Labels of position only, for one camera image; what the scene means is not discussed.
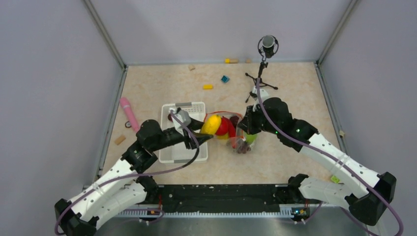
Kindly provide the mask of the yellow corn cob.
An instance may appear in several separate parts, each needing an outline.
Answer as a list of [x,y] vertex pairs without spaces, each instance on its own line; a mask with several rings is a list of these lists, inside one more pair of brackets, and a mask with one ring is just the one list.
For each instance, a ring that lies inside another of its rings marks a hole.
[[215,135],[221,125],[221,117],[219,115],[212,115],[204,122],[200,133]]

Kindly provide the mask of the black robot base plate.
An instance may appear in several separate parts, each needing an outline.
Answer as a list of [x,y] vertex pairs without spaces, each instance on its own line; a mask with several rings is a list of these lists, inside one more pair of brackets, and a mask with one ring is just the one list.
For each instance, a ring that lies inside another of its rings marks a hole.
[[135,205],[166,213],[278,213],[284,206],[317,203],[287,184],[160,184]]

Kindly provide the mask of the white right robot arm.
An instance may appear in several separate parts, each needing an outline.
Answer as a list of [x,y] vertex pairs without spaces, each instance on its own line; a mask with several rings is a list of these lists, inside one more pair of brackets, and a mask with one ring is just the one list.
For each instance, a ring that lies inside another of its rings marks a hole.
[[247,106],[238,128],[249,135],[273,133],[285,146],[321,164],[341,180],[326,182],[298,174],[291,178],[289,198],[295,203],[314,199],[339,206],[359,222],[375,226],[392,202],[397,179],[389,172],[378,173],[352,159],[331,144],[316,127],[292,117],[280,98],[267,98],[262,104]]

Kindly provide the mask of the clear orange-zip bag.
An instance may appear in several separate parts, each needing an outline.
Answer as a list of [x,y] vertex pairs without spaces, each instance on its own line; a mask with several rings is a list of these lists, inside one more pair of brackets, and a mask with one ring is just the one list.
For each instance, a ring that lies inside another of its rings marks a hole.
[[239,113],[216,111],[205,115],[201,133],[210,134],[214,139],[225,143],[238,154],[252,151],[257,135],[249,135],[238,124],[243,120]]

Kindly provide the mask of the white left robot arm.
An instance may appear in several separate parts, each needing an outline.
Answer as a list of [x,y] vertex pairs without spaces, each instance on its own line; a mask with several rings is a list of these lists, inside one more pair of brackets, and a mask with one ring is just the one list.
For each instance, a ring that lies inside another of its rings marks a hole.
[[55,203],[57,236],[93,236],[110,219],[138,203],[152,203],[157,199],[156,172],[146,170],[157,160],[155,151],[183,143],[194,149],[192,159],[180,167],[159,174],[181,170],[193,163],[201,145],[212,139],[212,134],[196,133],[203,122],[192,119],[189,125],[179,124],[162,130],[156,120],[144,121],[136,133],[137,140],[120,159],[96,182],[69,200]]

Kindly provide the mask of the red chili pepper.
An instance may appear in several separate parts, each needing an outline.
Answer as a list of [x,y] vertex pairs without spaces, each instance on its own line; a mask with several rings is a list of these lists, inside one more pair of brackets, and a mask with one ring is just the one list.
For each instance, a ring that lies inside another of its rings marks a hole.
[[233,127],[232,123],[230,122],[229,118],[228,118],[228,135],[229,138],[233,138],[236,136],[236,128]]

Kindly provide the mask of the red tomato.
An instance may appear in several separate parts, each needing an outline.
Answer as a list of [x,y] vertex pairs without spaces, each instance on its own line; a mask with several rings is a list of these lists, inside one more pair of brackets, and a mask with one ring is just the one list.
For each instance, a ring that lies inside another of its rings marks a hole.
[[229,133],[229,120],[225,117],[221,117],[221,123],[218,127],[215,135],[216,136],[224,136]]

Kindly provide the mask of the green apple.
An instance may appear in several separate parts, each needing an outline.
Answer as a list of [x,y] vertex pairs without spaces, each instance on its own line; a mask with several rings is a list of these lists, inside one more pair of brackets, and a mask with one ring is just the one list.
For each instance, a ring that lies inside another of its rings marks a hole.
[[254,141],[257,139],[257,134],[247,134],[245,133],[245,141],[250,145],[254,143]]

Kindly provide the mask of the dark red grape bunch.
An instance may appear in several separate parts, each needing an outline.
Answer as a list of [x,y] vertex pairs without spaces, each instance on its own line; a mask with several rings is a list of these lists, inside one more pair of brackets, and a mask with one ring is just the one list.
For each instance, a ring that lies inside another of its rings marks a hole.
[[236,139],[232,145],[232,148],[235,153],[246,154],[251,151],[250,143],[245,139]]

